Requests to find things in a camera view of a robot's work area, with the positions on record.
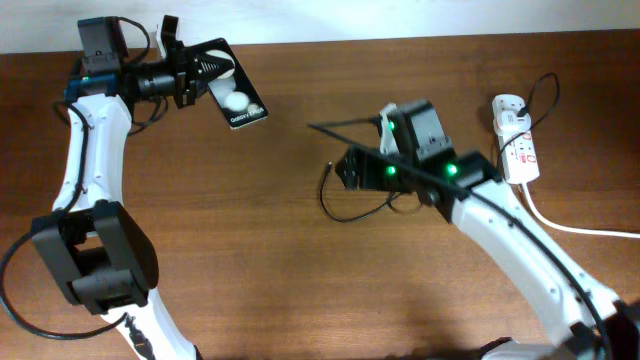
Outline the black smartphone white circles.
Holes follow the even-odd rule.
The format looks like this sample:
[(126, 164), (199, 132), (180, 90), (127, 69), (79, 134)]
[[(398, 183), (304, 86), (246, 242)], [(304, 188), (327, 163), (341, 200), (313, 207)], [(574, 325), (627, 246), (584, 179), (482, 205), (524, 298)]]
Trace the black smartphone white circles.
[(230, 61), (233, 68), (208, 83), (209, 93), (216, 101), (229, 127), (237, 130), (265, 120), (268, 109), (247, 73), (223, 38), (202, 43), (204, 53)]

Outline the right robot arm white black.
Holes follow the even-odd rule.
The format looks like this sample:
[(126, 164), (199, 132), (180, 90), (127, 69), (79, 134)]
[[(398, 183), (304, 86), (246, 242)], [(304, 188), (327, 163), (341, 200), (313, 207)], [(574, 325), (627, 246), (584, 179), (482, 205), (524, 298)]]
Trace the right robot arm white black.
[(477, 243), (515, 284), (549, 344), (510, 337), (453, 359), (636, 359), (639, 305), (581, 268), (523, 208), (479, 152), (456, 154), (433, 105), (389, 104), (372, 119), (380, 144), (351, 144), (335, 172), (349, 190), (416, 194)]

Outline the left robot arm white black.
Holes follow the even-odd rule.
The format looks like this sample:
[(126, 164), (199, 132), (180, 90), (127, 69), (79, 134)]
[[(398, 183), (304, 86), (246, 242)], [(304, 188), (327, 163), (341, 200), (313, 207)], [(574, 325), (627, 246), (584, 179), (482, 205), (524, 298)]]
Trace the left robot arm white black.
[(84, 50), (64, 93), (71, 137), (63, 185), (50, 217), (32, 222), (33, 243), (63, 296), (117, 329), (140, 359), (198, 359), (159, 291), (155, 249), (123, 206), (125, 142), (142, 101), (191, 106), (239, 64), (217, 38), (186, 46), (178, 20), (161, 24), (161, 60), (128, 57), (121, 18), (81, 20)]

